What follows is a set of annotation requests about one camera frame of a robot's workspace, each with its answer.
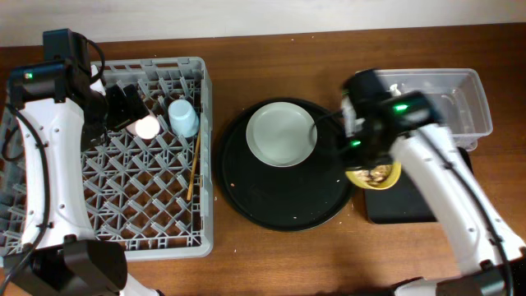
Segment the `food scraps and rice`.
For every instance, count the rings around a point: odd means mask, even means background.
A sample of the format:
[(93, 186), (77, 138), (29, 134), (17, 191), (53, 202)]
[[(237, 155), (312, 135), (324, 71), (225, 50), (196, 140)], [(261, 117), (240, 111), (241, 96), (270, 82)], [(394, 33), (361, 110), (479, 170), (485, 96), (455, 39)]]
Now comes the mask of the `food scraps and rice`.
[(392, 171), (391, 165), (379, 165), (371, 170), (357, 170), (353, 171), (353, 174), (360, 181), (365, 182), (366, 184), (377, 187), (380, 183), (384, 182)]

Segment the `yellow bowl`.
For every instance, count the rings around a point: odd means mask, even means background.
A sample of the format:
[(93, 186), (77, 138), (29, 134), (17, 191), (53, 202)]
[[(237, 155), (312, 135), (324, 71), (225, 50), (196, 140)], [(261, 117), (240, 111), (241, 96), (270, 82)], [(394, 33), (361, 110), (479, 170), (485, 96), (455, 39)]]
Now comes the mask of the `yellow bowl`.
[(402, 173), (400, 162), (393, 164), (382, 164), (374, 169), (348, 170), (346, 177), (354, 185), (368, 190), (386, 190), (393, 187)]

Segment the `pink plastic cup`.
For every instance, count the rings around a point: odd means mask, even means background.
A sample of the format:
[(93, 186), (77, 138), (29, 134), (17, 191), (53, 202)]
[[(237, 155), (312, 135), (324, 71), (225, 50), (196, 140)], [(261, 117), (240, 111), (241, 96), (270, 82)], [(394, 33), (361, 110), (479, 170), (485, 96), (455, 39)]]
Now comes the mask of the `pink plastic cup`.
[(126, 129), (134, 136), (144, 140), (151, 140), (159, 134), (160, 124), (154, 115), (147, 115), (128, 125)]

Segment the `light blue plastic cup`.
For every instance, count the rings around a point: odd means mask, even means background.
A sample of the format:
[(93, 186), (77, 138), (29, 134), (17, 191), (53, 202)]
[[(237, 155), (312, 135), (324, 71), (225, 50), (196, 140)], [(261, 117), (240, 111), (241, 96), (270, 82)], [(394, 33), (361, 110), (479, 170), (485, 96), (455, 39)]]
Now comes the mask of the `light blue plastic cup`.
[(168, 118), (173, 132), (185, 138), (199, 131), (199, 118), (192, 104), (185, 99), (176, 99), (168, 107)]

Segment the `wooden chopstick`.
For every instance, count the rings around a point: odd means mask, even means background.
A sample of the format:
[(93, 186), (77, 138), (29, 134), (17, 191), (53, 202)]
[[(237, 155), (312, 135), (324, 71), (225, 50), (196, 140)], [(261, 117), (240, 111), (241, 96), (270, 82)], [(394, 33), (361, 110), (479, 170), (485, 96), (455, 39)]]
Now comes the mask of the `wooden chopstick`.
[(191, 164), (191, 174), (190, 174), (190, 180), (189, 180), (189, 188), (187, 191), (187, 201), (191, 201), (192, 196), (193, 196), (193, 191), (194, 191), (193, 189), (195, 186), (194, 184), (195, 184), (195, 176), (196, 176), (196, 167), (197, 167), (197, 162), (198, 162), (199, 155), (200, 155), (200, 149), (201, 149), (201, 130), (198, 132), (198, 135), (197, 135), (194, 155), (193, 155), (192, 164)]

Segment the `white napkin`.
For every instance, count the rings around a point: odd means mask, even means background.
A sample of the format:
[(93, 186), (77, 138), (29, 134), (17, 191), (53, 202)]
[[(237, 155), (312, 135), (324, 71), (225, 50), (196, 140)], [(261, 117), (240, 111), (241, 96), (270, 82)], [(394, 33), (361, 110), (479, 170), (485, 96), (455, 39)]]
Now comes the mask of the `white napkin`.
[(397, 84), (393, 84), (393, 85), (390, 86), (390, 94), (393, 97), (402, 95), (402, 92), (399, 90), (399, 87), (398, 87)]

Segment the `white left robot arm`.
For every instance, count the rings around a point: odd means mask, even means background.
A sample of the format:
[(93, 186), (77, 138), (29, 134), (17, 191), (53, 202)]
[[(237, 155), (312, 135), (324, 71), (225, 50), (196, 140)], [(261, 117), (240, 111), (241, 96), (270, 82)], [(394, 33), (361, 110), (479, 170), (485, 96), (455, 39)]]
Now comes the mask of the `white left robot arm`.
[(105, 87), (84, 35), (49, 30), (43, 45), (44, 60), (7, 81), (6, 107), (24, 143), (26, 218), (22, 252), (3, 260), (4, 282), (32, 295), (150, 295), (128, 272), (122, 245), (95, 237), (81, 168), (84, 150), (150, 111), (134, 86)]

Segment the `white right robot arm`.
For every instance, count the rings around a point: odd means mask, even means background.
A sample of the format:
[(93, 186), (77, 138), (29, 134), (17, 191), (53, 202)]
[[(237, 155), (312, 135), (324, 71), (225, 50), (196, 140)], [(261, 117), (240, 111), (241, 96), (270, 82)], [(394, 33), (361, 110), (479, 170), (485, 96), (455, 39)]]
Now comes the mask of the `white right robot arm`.
[(497, 213), (422, 92), (393, 95), (374, 69), (343, 84), (347, 173), (399, 166), (418, 188), (453, 249), (456, 277), (406, 280), (382, 295), (523, 295), (525, 242)]

